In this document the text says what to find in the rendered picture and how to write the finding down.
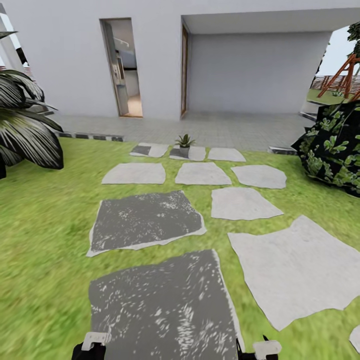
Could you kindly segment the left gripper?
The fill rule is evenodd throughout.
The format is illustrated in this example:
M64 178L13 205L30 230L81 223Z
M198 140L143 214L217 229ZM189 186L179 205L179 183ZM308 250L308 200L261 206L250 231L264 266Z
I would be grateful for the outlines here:
M71 360L104 360L106 346L95 344L89 351L82 350L82 344L77 344L72 353Z

